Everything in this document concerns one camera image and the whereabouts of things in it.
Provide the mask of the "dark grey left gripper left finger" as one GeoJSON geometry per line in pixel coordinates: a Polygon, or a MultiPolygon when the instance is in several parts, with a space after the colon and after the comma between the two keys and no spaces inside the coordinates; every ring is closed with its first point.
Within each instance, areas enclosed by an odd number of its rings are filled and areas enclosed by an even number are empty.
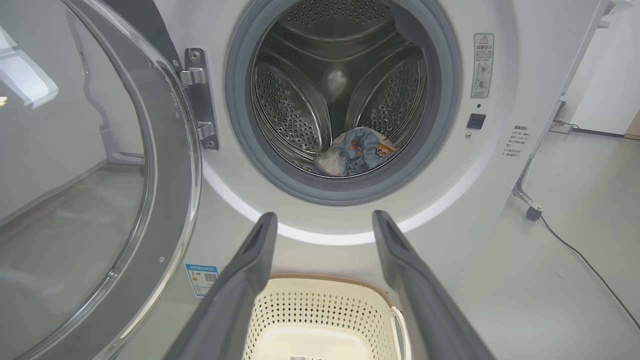
{"type": "Polygon", "coordinates": [[[277,230],[274,212],[258,219],[165,360],[242,360],[256,297],[270,278],[277,230]]]}

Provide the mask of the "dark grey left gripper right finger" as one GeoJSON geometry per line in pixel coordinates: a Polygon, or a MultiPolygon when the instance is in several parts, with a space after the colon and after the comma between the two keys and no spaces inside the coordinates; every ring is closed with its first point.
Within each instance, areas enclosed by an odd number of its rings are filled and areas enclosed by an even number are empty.
{"type": "Polygon", "coordinates": [[[416,360],[493,360],[462,310],[388,212],[372,213],[375,246],[387,285],[402,305],[416,360]]]}

